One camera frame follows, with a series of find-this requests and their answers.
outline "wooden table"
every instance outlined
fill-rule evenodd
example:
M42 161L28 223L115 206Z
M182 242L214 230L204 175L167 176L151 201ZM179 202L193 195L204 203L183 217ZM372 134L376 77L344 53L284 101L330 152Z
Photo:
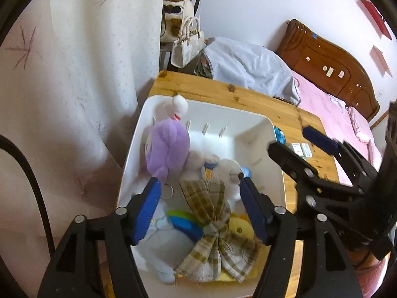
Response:
M302 136L302 127L305 125L311 125L325 133L317 116L286 102L207 78L171 71L160 72L150 90L149 96L174 96L176 94L180 94L189 100L218 104L265 115L284 132L288 143L307 142ZM315 146L312 146L311 149L313 158L309 159L308 162L317 168L322 177L326 176L330 180L339 181L333 157L328 156ZM294 212L296 210L297 197L295 182L286 174L284 174L284 182L287 209ZM286 295L288 298L293 298L296 294L302 261L302 248L302 242L297 241Z

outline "white wall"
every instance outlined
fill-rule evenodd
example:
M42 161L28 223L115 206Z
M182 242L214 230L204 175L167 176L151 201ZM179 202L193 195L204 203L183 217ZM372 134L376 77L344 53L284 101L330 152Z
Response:
M397 98L397 43L379 35L358 0L201 0L200 22L206 37L223 36L276 50L286 21L298 19L321 37L350 52L366 69L381 106L374 123ZM370 56L376 45L395 78L383 76Z
M375 128L372 129L372 134L374 135L375 145L381 153L384 152L386 148L386 128L388 127L389 116L386 116Z

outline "pink bed sheet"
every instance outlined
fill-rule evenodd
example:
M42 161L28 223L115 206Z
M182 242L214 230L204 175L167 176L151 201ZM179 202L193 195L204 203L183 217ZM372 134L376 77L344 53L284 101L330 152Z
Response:
M331 139L338 141L347 141L350 143L364 158L366 158L377 170L379 170L382 156L374 143L374 137L368 144L360 142L356 137L353 126L350 121L349 113L345 108L331 102L330 95L317 88L303 76L295 73L295 84L299 89L300 104L299 107L306 110L321 120L326 135ZM343 171L342 167L335 160L336 168L341 184L351 185L350 179Z

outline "white handbag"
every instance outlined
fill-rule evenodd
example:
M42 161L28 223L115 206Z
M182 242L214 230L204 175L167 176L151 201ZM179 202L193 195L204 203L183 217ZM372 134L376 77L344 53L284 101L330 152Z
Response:
M184 13L185 8L179 37L173 42L171 52L171 64L178 68L185 67L204 48L204 33L200 31L200 20L197 17L185 18ZM197 29L192 29L194 21L197 23Z

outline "white plastic bin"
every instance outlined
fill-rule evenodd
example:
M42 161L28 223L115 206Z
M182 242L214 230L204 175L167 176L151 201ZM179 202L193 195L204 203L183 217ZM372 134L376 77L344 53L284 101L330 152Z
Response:
M124 167L118 206L126 206L131 195L141 193L148 182L149 177L142 177L140 173L145 166L144 144L154 122L169 117L164 105L171 99L168 96L152 96L142 108ZM191 149L209 151L220 158L234 159L242 167L248 167L258 190L267 194L275 205L285 207L282 171L267 154L268 144L275 141L271 121L263 115L251 112L192 100L187 102L189 110L181 122L189 130ZM162 209L161 202L162 200L156 213ZM243 206L240 201L235 210L241 213L241 209ZM186 279L178 279L175 285L166 285L158 280L139 254L139 250L132 248L132 252L150 298L233 298L252 295L266 257L266 254L260 257L256 264L259 269L258 277L247 279L242 284L212 282L199 285Z

